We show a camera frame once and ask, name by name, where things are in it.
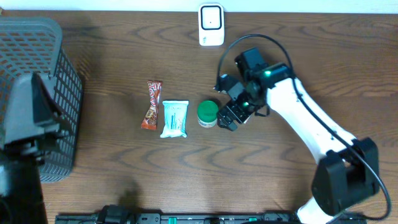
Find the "red chocolate bar wrapper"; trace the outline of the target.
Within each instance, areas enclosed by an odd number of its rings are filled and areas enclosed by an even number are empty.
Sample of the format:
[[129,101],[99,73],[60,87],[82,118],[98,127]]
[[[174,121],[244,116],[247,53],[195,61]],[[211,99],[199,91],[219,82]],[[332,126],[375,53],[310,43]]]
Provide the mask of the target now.
[[142,129],[157,129],[159,101],[162,89],[162,82],[149,80],[147,82],[150,97],[150,106],[141,123]]

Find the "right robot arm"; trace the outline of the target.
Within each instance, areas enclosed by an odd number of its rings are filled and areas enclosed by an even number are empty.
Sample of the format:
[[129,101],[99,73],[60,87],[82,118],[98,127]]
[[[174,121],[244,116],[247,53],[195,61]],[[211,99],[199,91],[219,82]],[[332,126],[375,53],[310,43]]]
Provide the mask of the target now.
[[278,113],[310,150],[317,169],[311,199],[296,216],[301,223],[330,223],[346,218],[347,208],[376,195],[378,148],[373,140],[357,139],[333,121],[311,99],[284,63],[269,65],[257,48],[234,60],[243,81],[217,75],[215,90],[230,100],[217,113],[218,126],[234,131],[261,108]]

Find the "green lid jar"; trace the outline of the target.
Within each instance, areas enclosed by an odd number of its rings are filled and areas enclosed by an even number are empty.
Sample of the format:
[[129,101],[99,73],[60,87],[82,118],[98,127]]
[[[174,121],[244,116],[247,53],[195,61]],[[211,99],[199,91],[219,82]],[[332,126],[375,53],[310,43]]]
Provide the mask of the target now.
[[197,108],[197,118],[200,126],[212,128],[217,123],[218,105],[211,100],[202,101]]

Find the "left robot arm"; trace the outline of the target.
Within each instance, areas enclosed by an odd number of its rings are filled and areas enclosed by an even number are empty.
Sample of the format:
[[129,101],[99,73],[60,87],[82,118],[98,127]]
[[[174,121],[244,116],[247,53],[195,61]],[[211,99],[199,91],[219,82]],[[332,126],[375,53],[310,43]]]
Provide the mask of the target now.
[[72,127],[38,73],[19,79],[1,134],[1,223],[46,223],[39,167]]

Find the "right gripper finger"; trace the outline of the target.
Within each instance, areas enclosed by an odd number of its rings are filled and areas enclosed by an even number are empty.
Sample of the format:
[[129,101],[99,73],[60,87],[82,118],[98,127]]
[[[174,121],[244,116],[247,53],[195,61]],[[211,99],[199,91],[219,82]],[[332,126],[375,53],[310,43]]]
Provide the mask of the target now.
[[220,128],[224,128],[229,131],[235,131],[238,128],[236,123],[232,119],[229,119],[228,117],[226,117],[226,118],[219,117],[218,121],[217,121],[217,125]]
[[229,91],[237,91],[241,89],[241,82],[231,75],[224,74],[216,78],[214,90],[218,92],[228,93]]

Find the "teal toilet tissue pack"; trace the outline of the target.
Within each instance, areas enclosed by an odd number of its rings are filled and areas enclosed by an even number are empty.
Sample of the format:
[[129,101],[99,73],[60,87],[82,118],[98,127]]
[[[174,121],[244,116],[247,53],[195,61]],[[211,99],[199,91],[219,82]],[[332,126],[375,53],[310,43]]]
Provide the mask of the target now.
[[164,106],[164,121],[161,138],[187,137],[185,124],[187,119],[188,100],[165,100],[162,102]]

